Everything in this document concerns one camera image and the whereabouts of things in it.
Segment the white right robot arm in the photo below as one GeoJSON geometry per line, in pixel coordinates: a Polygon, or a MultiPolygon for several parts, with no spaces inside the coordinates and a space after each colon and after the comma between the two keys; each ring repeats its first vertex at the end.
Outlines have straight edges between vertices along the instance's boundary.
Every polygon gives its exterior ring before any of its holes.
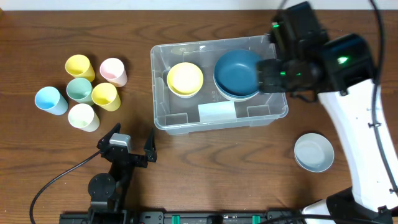
{"type": "Polygon", "coordinates": [[[384,116],[377,69],[356,34],[273,31],[277,57],[257,66],[264,93],[311,90],[326,109],[348,162],[352,185],[289,215],[285,222],[391,223],[397,216],[397,154],[384,116]]]}

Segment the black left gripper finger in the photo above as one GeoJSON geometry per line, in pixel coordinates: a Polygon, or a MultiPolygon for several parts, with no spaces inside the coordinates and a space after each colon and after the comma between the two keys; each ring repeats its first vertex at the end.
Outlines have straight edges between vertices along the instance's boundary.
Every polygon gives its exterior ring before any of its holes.
{"type": "Polygon", "coordinates": [[[157,151],[155,147],[155,130],[151,129],[149,137],[144,146],[145,157],[149,162],[157,161],[157,151]]]}
{"type": "Polygon", "coordinates": [[[110,146],[110,139],[112,135],[115,133],[119,133],[120,129],[121,129],[121,124],[116,123],[116,125],[98,141],[96,147],[98,149],[107,149],[110,146]]]}

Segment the pink cup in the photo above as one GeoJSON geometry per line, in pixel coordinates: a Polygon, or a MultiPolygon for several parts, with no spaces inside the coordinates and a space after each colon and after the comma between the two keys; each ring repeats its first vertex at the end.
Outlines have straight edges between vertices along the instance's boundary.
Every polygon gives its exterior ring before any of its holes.
{"type": "Polygon", "coordinates": [[[123,62],[118,58],[107,58],[99,68],[103,78],[116,87],[122,87],[127,83],[127,74],[123,62]]]}

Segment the yellow cup front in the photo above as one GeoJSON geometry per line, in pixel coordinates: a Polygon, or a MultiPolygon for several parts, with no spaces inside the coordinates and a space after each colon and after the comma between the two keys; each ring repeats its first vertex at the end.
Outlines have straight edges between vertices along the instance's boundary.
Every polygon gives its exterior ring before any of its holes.
{"type": "Polygon", "coordinates": [[[91,98],[94,104],[107,111],[116,111],[121,106],[116,87],[111,83],[100,83],[93,88],[91,98]]]}

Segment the small grey bowl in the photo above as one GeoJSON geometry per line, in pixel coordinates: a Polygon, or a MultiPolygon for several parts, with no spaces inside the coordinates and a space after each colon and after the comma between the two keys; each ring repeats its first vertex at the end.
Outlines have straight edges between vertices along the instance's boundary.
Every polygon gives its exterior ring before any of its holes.
{"type": "Polygon", "coordinates": [[[317,133],[307,133],[296,140],[294,158],[301,168],[320,173],[332,166],[335,152],[326,137],[317,133]]]}

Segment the yellow cup rear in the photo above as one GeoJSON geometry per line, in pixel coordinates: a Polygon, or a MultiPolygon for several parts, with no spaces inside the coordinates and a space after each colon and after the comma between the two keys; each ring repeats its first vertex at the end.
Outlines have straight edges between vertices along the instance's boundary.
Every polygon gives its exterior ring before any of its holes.
{"type": "Polygon", "coordinates": [[[85,78],[89,82],[95,79],[95,71],[88,57],[73,55],[65,62],[65,70],[73,78],[85,78]]]}

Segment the green cup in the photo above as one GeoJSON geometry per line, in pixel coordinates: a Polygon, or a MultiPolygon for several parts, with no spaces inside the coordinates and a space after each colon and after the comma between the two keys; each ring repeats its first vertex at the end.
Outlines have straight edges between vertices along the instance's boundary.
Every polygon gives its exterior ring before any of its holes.
{"type": "Polygon", "coordinates": [[[74,78],[67,85],[67,95],[77,103],[92,106],[94,104],[91,94],[93,87],[91,82],[85,78],[74,78]]]}

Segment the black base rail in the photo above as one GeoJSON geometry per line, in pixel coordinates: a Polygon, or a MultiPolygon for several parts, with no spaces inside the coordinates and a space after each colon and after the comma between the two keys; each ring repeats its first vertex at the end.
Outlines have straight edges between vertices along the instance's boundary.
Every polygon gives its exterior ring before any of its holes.
{"type": "Polygon", "coordinates": [[[279,217],[298,215],[298,211],[271,210],[264,213],[169,213],[123,211],[121,213],[65,213],[61,224],[125,223],[125,224],[257,224],[279,217]]]}

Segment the light blue cup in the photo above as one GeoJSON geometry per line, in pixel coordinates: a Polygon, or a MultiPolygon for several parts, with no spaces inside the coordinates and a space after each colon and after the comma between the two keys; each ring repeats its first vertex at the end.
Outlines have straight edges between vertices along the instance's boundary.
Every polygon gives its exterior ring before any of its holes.
{"type": "Polygon", "coordinates": [[[34,98],[35,105],[41,110],[57,116],[63,115],[68,110],[68,103],[61,93],[52,86],[40,89],[34,98]]]}

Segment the small yellow bowl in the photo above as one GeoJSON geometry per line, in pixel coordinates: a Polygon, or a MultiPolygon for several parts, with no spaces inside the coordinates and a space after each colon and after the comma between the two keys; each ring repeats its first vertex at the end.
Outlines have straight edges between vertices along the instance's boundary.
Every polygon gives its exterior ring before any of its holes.
{"type": "Polygon", "coordinates": [[[200,91],[204,82],[201,69],[193,63],[182,62],[174,65],[167,74],[169,88],[181,93],[191,94],[200,91]]]}

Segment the small white bowl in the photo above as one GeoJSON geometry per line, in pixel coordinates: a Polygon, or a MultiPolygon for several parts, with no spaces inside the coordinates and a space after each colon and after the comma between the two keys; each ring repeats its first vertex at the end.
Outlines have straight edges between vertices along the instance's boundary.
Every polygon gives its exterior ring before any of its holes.
{"type": "Polygon", "coordinates": [[[173,90],[173,89],[171,89],[171,88],[169,88],[169,90],[170,90],[174,95],[176,95],[176,96],[178,96],[178,97],[180,97],[180,98],[191,98],[191,97],[195,96],[195,95],[199,92],[199,90],[198,90],[198,91],[193,92],[193,93],[191,93],[191,94],[181,94],[181,93],[179,93],[179,92],[177,92],[177,91],[175,91],[175,90],[173,90]]]}

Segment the yellow cup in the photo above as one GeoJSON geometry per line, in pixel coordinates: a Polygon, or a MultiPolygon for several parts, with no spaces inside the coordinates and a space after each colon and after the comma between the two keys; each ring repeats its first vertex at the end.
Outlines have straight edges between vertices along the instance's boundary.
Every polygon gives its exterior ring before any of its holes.
{"type": "Polygon", "coordinates": [[[121,106],[116,87],[111,83],[100,83],[93,88],[91,98],[94,104],[107,111],[116,111],[121,106]]]}
{"type": "Polygon", "coordinates": [[[95,71],[88,57],[73,55],[65,62],[65,70],[73,78],[85,78],[89,82],[95,79],[95,71]]]}

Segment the clear plastic storage bin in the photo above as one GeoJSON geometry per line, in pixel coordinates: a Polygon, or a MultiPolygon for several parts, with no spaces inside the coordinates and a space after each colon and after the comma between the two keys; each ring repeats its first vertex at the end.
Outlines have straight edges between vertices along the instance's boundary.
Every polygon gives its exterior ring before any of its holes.
{"type": "Polygon", "coordinates": [[[275,57],[267,35],[156,45],[151,49],[154,123],[170,135],[243,126],[266,126],[287,115],[283,93],[258,93],[244,101],[225,98],[214,82],[214,68],[225,53],[244,49],[263,59],[275,57]],[[193,63],[203,72],[204,83],[189,98],[173,93],[167,84],[170,69],[182,62],[193,63]]]}

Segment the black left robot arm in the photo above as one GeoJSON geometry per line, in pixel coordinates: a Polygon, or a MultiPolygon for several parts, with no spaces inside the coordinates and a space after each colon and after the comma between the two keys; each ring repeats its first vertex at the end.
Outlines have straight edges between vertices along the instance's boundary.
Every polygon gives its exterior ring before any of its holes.
{"type": "Polygon", "coordinates": [[[131,153],[131,137],[120,133],[116,124],[97,144],[99,153],[111,163],[107,173],[95,175],[88,184],[91,197],[88,223],[137,223],[136,213],[124,208],[126,195],[136,167],[146,168],[157,160],[155,131],[151,129],[144,154],[131,153]]]}

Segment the cream white cup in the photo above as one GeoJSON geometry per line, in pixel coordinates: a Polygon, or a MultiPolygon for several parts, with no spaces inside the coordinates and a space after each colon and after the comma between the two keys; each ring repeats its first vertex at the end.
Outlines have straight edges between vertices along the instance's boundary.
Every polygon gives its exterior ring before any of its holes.
{"type": "Polygon", "coordinates": [[[69,123],[77,129],[93,132],[100,126],[100,120],[94,109],[84,103],[80,103],[71,108],[68,113],[69,123]]]}

